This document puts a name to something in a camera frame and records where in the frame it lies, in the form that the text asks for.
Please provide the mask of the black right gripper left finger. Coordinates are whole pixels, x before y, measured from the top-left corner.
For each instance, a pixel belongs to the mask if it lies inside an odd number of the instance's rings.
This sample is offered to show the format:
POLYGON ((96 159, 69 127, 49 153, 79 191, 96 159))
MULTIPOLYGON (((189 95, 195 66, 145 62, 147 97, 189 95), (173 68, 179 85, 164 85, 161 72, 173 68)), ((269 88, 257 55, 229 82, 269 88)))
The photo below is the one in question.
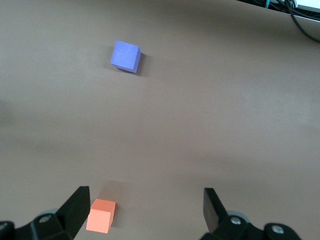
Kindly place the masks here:
POLYGON ((55 212, 45 213, 16 228, 12 221, 0 222, 2 240, 73 240, 91 209, 90 188, 80 186, 55 212))

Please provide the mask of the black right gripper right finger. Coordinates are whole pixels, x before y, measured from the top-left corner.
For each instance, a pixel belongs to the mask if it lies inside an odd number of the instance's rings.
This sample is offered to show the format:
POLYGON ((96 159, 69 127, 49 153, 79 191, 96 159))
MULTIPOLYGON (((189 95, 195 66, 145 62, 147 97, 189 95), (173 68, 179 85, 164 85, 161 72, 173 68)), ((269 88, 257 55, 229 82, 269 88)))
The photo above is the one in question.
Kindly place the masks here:
POLYGON ((227 211, 213 188, 203 191, 203 215, 208 228, 202 240, 299 240, 289 226, 267 223, 263 229, 255 227, 248 217, 237 211, 227 211))

